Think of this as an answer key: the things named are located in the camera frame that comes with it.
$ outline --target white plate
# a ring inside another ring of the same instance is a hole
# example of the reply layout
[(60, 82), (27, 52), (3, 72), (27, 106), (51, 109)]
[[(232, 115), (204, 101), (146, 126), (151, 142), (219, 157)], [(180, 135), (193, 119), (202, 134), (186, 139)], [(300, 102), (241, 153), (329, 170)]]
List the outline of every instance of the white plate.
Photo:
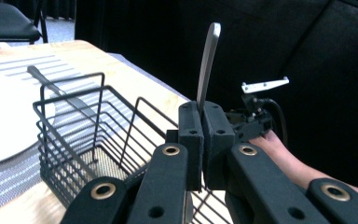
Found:
[[(36, 127), (39, 117), (33, 102), (40, 99), (40, 86), (0, 75), (0, 161), (30, 147), (40, 133)], [(55, 108), (47, 109), (51, 116)]]

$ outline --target black chair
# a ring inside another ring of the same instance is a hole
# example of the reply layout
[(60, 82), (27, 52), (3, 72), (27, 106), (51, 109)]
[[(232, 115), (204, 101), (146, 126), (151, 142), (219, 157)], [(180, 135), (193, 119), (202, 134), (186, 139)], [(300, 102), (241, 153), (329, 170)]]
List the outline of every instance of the black chair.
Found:
[[(16, 7), (0, 3), (0, 42), (30, 42), (33, 44), (41, 36), (48, 43), (48, 33), (42, 12), (43, 0), (37, 1), (34, 22), (25, 17)], [(37, 29), (41, 23), (42, 32)]]

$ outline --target person's hand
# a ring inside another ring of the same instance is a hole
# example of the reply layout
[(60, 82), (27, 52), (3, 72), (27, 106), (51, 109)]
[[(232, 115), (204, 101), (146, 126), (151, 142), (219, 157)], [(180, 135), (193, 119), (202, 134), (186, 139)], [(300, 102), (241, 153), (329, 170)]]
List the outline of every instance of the person's hand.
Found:
[(303, 162), (299, 161), (282, 143), (281, 139), (273, 131), (265, 136), (259, 136), (249, 141), (251, 144), (261, 147), (278, 167), (294, 183), (307, 188), (312, 180), (310, 169)]
[(264, 136), (259, 136), (249, 142), (255, 146), (261, 147), (270, 157), (274, 157), (276, 153), (287, 151), (281, 139), (273, 131), (269, 131)]
[[(273, 131), (269, 131), (265, 136), (249, 140), (249, 142), (261, 147), (289, 179), (304, 189), (308, 188), (313, 179), (333, 178), (298, 160)], [(358, 192), (358, 188), (349, 186)]]

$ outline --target black wire basket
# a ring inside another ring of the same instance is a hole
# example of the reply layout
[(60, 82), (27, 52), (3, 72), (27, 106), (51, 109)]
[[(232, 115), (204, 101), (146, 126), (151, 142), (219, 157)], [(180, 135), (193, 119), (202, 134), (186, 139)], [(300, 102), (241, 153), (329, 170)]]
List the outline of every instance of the black wire basket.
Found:
[[(51, 86), (100, 78), (100, 84), (53, 92)], [(146, 169), (154, 149), (165, 142), (166, 130), (177, 124), (139, 97), (132, 105), (115, 89), (103, 85), (103, 74), (67, 78), (41, 87), (34, 103), (40, 175), (61, 203), (68, 207), (92, 179), (112, 176), (129, 183)], [(53, 115), (47, 108), (55, 107)], [(193, 223), (230, 223), (224, 192), (193, 192)]]

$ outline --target table surface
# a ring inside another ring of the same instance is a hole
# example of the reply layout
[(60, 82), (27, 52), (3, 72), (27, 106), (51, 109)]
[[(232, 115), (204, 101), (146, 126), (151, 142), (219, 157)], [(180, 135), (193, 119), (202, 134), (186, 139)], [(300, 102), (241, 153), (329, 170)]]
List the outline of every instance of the table surface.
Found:
[[(38, 54), (53, 54), (82, 74), (103, 72), (106, 85), (134, 104), (144, 97), (177, 122), (178, 106), (186, 99), (85, 41), (71, 41), (0, 49), (0, 61)], [(65, 208), (41, 182), (0, 208), (0, 223), (59, 223)]]

